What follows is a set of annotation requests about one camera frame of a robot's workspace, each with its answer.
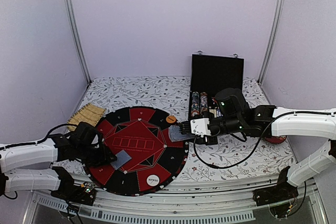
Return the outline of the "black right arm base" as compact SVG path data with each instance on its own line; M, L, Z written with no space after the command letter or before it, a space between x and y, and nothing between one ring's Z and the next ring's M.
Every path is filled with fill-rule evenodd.
M253 191L253 201L257 206L274 204L280 201L289 200L298 196L297 187L270 186Z

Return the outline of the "orange big blind button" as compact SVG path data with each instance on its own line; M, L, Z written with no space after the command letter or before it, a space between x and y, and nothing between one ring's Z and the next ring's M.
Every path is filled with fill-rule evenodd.
M169 116L166 117L166 121L167 121L167 123L169 123L169 124L173 124L173 123L176 122L176 117L173 116L173 115L169 115Z

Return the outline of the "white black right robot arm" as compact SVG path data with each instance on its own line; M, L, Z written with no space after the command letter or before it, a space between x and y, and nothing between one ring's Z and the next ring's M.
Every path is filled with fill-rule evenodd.
M241 133L246 137L321 138L325 143L303 160L284 168L271 190L276 201L284 200L307 179L335 164L335 108L289 109L275 105L251 108L239 89L228 88L215 95L221 112L213 118L204 114L190 123L193 133L217 137Z

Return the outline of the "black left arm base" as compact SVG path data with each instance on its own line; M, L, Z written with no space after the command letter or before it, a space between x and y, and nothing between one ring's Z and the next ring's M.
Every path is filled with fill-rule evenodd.
M66 202L74 202L92 206L96 198L96 186L89 182L76 185L72 180L60 182L57 190L51 191L51 196Z

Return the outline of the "white dealer button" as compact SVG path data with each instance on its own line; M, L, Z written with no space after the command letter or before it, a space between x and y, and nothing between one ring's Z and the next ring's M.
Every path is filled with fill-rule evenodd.
M146 178L146 183L150 186L150 187L155 187L160 183L160 178L157 175L149 175Z

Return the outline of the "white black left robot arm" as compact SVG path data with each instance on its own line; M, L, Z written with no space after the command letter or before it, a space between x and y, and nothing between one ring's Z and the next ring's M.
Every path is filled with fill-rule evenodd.
M1 145L1 195L21 190L48 190L64 201L90 200L91 186L78 186L63 168L28 169L29 166L61 161L79 161L86 168L96 168L117 160L103 142L103 134L86 122L74 125L66 134L49 131L37 141Z

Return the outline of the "blue checkered card deck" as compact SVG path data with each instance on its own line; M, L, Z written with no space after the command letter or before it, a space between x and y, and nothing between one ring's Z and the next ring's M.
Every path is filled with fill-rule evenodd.
M172 142L188 141L194 138L194 134L182 134L180 127L177 125L170 126L168 133Z

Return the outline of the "single blue playing card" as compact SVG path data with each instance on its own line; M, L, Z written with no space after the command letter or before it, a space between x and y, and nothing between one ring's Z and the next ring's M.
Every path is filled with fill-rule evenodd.
M121 150L115 156L117 159L110 163L115 170L118 170L132 159L132 157L125 150Z

